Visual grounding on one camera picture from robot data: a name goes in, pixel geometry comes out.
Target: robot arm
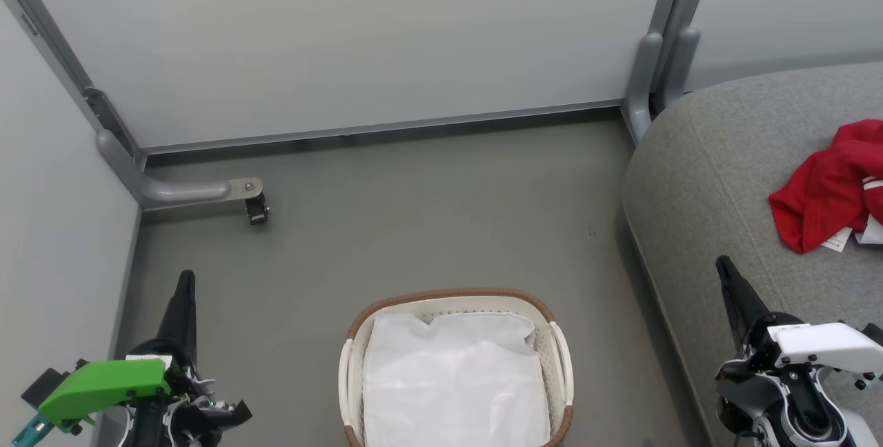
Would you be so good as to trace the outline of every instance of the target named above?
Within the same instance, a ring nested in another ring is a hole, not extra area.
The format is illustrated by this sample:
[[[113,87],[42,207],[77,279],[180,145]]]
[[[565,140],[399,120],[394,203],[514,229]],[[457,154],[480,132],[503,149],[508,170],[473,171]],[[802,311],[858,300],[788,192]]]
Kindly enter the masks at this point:
[[[715,378],[720,421],[757,447],[879,447],[861,416],[839,409],[821,384],[834,370],[853,373],[859,390],[873,386],[883,375],[883,330],[771,312],[728,257],[717,268],[737,347]]]
[[[73,372],[48,369],[22,394],[37,415],[12,440],[31,447],[53,428],[78,435],[80,422],[111,406],[126,407],[125,447],[215,447],[223,431],[252,417],[245,402],[215,401],[196,368],[196,278],[183,271],[152,338],[124,360],[86,362]]]

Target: gray sofa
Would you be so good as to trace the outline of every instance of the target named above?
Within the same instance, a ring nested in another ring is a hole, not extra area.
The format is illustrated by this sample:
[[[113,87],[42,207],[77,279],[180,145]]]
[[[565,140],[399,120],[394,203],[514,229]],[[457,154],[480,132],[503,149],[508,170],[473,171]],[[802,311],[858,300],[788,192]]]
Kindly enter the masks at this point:
[[[733,435],[715,415],[715,372],[734,357],[715,259],[729,255],[770,309],[812,324],[883,324],[883,248],[791,252],[767,197],[837,128],[883,118],[883,63],[750,77],[686,95],[635,151],[622,201],[702,421],[715,445]],[[883,386],[827,384],[883,444]]]

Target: white bag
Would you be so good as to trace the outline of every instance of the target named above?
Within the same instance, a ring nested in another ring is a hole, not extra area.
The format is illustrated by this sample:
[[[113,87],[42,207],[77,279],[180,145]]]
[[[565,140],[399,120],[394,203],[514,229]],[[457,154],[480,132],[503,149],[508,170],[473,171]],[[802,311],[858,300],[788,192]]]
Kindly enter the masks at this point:
[[[366,447],[538,447],[549,413],[534,325],[511,312],[378,315],[365,354]]]

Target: teal connector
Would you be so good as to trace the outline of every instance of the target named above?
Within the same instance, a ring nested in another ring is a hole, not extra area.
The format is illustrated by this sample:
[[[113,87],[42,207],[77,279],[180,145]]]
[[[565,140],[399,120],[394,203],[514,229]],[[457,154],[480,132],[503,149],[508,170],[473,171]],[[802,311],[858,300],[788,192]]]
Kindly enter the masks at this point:
[[[46,435],[50,434],[53,428],[54,426],[46,419],[46,416],[37,413],[34,419],[31,419],[31,422],[25,428],[22,428],[18,435],[15,435],[15,438],[12,439],[12,445],[15,447],[34,447],[34,445],[46,438]]]

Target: laundry basket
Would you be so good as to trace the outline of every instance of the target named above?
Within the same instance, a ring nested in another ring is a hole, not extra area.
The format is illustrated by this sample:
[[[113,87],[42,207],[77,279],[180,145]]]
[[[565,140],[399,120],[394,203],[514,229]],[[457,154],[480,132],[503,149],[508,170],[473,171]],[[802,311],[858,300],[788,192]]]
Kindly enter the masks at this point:
[[[372,304],[356,318],[340,354],[337,392],[344,432],[350,447],[365,447],[363,361],[375,317],[384,314],[410,314],[426,324],[441,315],[456,312],[514,312],[536,327],[534,347],[539,353],[548,400],[550,440],[544,446],[556,447],[564,441],[573,418],[573,365],[564,333],[542,302],[529,293],[509,289],[433,290],[391,297]]]

